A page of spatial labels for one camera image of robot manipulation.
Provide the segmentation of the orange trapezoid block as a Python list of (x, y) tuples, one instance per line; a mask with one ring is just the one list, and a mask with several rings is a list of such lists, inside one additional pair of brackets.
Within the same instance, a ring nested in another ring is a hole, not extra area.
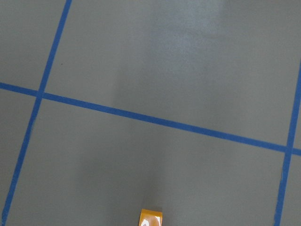
[(163, 213), (142, 209), (138, 226), (162, 226)]

